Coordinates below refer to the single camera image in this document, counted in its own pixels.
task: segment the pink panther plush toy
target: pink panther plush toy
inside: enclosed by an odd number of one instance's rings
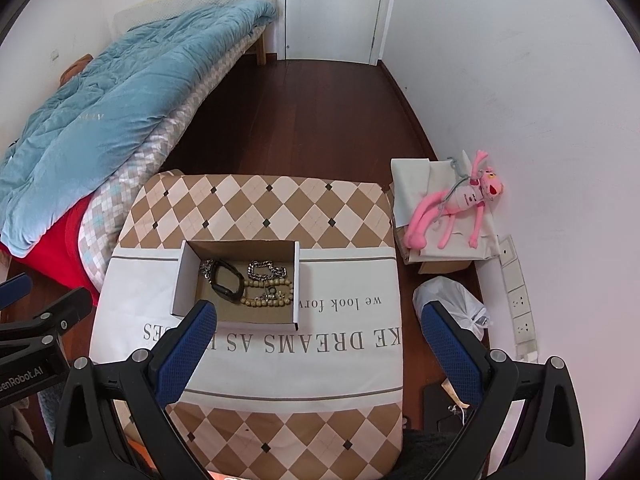
[[[438,243],[438,248],[444,249],[453,232],[456,215],[473,207],[476,208],[476,222],[469,237],[469,247],[478,247],[478,235],[486,207],[484,201],[494,200],[504,191],[504,184],[492,168],[488,166],[484,171],[478,169],[488,155],[487,152],[478,150],[470,178],[461,180],[451,190],[432,193],[420,201],[404,233],[403,242],[407,248],[423,249],[427,245],[424,234],[429,225],[440,215],[447,215],[447,229]]]

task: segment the blue comforter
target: blue comforter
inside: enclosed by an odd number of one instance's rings
[[[213,64],[276,9],[265,0],[194,9],[130,30],[60,88],[0,164],[0,241],[24,257],[94,192]]]

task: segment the bed leg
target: bed leg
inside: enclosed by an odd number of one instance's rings
[[[267,53],[264,50],[264,34],[260,35],[260,38],[255,42],[255,58],[258,66],[267,64]]]

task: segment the white door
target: white door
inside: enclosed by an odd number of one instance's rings
[[[380,0],[287,0],[287,59],[368,63]]]

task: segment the dark wooden floor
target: dark wooden floor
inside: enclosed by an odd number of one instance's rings
[[[434,158],[425,152],[380,67],[281,61],[258,68],[241,60],[204,101],[163,169],[312,176],[388,187],[392,158],[423,156]],[[415,287],[430,276],[404,266],[399,256],[398,262],[404,413],[419,428],[422,388],[444,375],[422,338],[412,306]],[[14,265],[11,272],[20,270]],[[30,274],[34,293],[6,313],[9,319],[32,316],[63,293],[47,278]],[[449,276],[480,297],[473,267]],[[88,352],[92,320],[66,336],[70,358]]]

